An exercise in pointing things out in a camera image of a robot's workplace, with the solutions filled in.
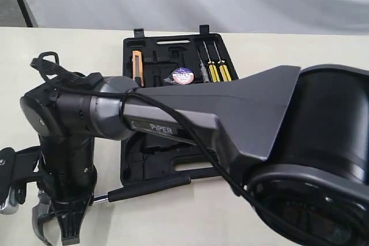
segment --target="black cable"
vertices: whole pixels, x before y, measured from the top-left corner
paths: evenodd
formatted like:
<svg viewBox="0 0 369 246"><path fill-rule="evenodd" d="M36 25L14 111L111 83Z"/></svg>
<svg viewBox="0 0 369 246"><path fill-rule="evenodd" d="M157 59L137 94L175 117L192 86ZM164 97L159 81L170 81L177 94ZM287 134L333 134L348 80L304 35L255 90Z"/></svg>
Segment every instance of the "black cable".
<svg viewBox="0 0 369 246"><path fill-rule="evenodd" d="M59 61L58 54L54 52L46 52L49 55L56 55L55 60ZM139 99L146 104L152 105L157 107L170 116L174 120L178 122L178 124L184 128L192 137L193 141L201 150L202 154L204 154L208 160L210 161L211 165L219 172L220 176L236 191L248 201L256 209L262 211L265 215L270 217L274 221L274 223L280 224L280 227L289 230L289 232L297 234L302 240L304 240L305 244L314 245L314 246L334 246L331 243L322 241L314 236L308 235L306 232L300 230L299 228L293 226L292 224L288 223L286 220L282 219L281 217L275 215L275 213L271 212L267 209L262 203L256 200L251 194L246 191L240 184L238 184L232 176L218 163L218 161L212 156L209 152L207 147L201 141L200 137L194 131L193 123L180 112L166 106L165 104L143 94L139 94L136 92L128 92L128 93L106 93L106 92L92 92L90 90L81 90L81 89L70 89L64 86L60 86L54 82L52 82L48 77L47 74L43 71L43 62L42 59L47 56L45 54L40 54L37 58L37 70L39 71L42 79L44 79L45 83L49 84L55 89L60 91L69 92L73 94L81 94L81 95L88 95L88 96L97 96L97 97L105 97L105 98L114 98L114 99L121 99L122 100L122 107L124 107L125 101L129 98L136 98Z"/></svg>

